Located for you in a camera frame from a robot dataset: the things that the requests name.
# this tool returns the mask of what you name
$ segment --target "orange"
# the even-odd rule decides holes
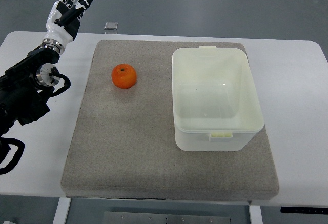
[[[117,87],[130,88],[137,82],[137,72],[129,64],[119,64],[112,70],[112,82]]]

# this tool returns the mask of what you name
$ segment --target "plastic bin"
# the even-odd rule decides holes
[[[263,126],[246,54],[180,48],[172,56],[176,144],[185,151],[238,151]]]

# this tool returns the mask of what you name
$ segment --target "white table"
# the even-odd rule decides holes
[[[0,46],[0,75],[25,58],[44,35],[9,34]],[[26,147],[17,167],[0,176],[0,194],[65,196],[60,180],[100,40],[244,44],[280,184],[276,197],[253,204],[328,206],[328,63],[315,42],[289,40],[79,34],[56,64],[70,78],[71,88],[48,101],[51,112],[39,121],[16,123],[4,136],[20,139]]]

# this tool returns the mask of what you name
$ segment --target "gray felt mat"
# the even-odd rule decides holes
[[[174,137],[171,65],[182,47],[238,43],[102,41],[62,178],[68,197],[239,201],[270,199],[279,184],[265,127],[237,152],[186,152]],[[111,82],[133,65],[130,89]]]

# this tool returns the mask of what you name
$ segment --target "robotic arm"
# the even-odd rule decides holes
[[[0,77],[0,163],[11,149],[9,145],[18,146],[13,159],[0,169],[0,174],[10,172],[24,151],[24,143],[14,138],[2,138],[2,135],[17,120],[21,125],[37,121],[50,111],[48,99],[70,87],[69,79],[60,74],[54,64],[66,45],[75,40],[80,20],[92,1],[56,1],[46,23],[48,32],[40,46]],[[64,80],[64,86],[55,91],[54,86],[60,79]]]

